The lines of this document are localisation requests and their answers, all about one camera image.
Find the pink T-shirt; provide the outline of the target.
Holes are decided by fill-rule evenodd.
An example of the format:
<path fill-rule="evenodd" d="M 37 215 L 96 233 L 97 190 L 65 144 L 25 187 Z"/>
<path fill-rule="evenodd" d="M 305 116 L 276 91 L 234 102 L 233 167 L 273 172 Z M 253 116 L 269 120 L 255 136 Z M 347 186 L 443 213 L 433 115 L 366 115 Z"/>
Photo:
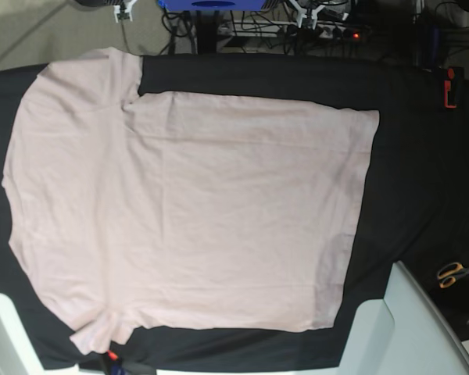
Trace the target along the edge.
<path fill-rule="evenodd" d="M 334 325 L 377 111 L 167 91 L 115 48 L 53 62 L 5 157 L 9 245 L 83 354 L 139 327 Z"/>

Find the white power strip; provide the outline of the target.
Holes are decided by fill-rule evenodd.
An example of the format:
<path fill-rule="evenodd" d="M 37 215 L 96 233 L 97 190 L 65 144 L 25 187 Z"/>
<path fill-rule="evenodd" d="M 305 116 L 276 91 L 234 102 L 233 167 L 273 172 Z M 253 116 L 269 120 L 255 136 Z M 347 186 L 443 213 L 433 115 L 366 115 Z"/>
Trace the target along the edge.
<path fill-rule="evenodd" d="M 296 23 L 277 21 L 224 21 L 217 29 L 222 37 L 276 38 L 296 36 L 298 32 L 316 35 L 320 39 L 359 41 L 367 35 L 361 27 L 340 23 L 318 22 L 312 27 L 298 27 Z"/>

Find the black stand pole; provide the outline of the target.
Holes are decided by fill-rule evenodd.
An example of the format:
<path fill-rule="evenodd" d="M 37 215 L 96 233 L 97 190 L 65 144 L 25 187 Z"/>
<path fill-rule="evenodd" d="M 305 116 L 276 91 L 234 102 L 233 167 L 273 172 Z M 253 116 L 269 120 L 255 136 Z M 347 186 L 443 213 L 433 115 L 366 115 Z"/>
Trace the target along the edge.
<path fill-rule="evenodd" d="M 217 52 L 219 15 L 219 11 L 195 11 L 196 48 L 199 55 Z"/>

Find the blue plastic box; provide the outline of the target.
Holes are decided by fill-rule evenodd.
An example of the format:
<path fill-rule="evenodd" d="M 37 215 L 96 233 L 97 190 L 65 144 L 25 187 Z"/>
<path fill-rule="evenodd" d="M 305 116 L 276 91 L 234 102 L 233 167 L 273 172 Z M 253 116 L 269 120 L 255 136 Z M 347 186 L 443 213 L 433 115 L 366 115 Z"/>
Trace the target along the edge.
<path fill-rule="evenodd" d="M 159 0 L 158 5 L 172 12 L 182 11 L 259 11 L 265 0 Z"/>

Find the red black clamp bottom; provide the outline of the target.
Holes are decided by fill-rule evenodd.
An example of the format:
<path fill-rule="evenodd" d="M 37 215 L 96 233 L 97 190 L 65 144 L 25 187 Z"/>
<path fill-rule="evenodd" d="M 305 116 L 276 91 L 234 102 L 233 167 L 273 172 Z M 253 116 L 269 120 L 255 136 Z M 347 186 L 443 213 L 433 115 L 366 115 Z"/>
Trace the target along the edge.
<path fill-rule="evenodd" d="M 107 351 L 99 356 L 102 372 L 105 375 L 126 375 L 125 369 L 122 367 L 122 361 L 111 351 Z"/>

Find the red black clamp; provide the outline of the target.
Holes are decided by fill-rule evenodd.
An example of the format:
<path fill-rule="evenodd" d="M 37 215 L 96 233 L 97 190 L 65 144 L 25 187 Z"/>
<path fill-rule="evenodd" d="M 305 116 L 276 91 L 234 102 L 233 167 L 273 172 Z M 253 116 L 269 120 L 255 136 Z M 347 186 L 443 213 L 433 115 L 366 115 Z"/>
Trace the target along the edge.
<path fill-rule="evenodd" d="M 122 367 L 122 361 L 111 351 L 107 351 L 99 356 L 102 372 L 105 375 L 126 375 L 125 369 Z"/>
<path fill-rule="evenodd" d="M 444 106 L 447 109 L 455 109 L 457 107 L 456 92 L 458 88 L 458 78 L 454 68 L 446 69 L 446 76 L 443 86 Z"/>

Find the red black clamp right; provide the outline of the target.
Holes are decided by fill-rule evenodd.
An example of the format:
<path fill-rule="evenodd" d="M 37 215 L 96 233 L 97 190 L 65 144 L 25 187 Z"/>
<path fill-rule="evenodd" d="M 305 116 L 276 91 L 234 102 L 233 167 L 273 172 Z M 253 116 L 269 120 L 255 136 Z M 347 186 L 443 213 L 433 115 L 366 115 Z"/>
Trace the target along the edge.
<path fill-rule="evenodd" d="M 446 76 L 443 86 L 444 106 L 447 109 L 455 109 L 457 107 L 456 92 L 458 88 L 458 78 L 454 68 L 446 69 Z"/>

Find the white table frame right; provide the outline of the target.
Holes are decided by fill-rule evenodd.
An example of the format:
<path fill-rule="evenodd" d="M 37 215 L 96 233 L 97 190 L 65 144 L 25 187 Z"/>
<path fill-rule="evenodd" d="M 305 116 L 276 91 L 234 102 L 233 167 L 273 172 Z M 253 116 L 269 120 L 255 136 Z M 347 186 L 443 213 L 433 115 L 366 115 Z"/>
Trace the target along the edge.
<path fill-rule="evenodd" d="M 339 374 L 469 374 L 469 353 L 402 262 L 356 310 Z"/>

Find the white table frame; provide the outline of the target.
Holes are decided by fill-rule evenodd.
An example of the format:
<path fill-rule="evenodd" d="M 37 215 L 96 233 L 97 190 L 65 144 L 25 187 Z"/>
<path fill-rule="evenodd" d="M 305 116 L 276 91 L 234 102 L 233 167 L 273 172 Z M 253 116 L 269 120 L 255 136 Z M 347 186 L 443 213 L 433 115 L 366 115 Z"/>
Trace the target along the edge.
<path fill-rule="evenodd" d="M 0 374 L 79 374 L 78 366 L 46 370 L 38 358 L 12 300 L 0 293 Z"/>
<path fill-rule="evenodd" d="M 402 262 L 356 310 L 339 374 L 469 374 L 469 353 Z"/>

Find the orange handled scissors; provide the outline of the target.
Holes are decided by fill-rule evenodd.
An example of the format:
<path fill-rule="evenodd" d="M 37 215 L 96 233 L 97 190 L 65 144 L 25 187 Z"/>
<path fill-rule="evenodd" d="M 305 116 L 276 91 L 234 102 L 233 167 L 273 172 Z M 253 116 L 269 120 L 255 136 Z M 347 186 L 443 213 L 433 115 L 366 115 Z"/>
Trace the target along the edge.
<path fill-rule="evenodd" d="M 467 276 L 469 276 L 469 267 L 463 266 L 460 262 L 448 263 L 436 274 L 440 289 L 450 288 Z"/>

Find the white table frame left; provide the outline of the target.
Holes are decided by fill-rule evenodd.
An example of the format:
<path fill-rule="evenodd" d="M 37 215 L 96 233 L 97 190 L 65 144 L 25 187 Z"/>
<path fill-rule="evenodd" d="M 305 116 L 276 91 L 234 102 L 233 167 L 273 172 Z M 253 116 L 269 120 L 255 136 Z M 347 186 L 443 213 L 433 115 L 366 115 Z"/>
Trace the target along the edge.
<path fill-rule="evenodd" d="M 12 300 L 0 293 L 0 374 L 79 374 L 78 366 L 46 370 L 38 358 Z"/>

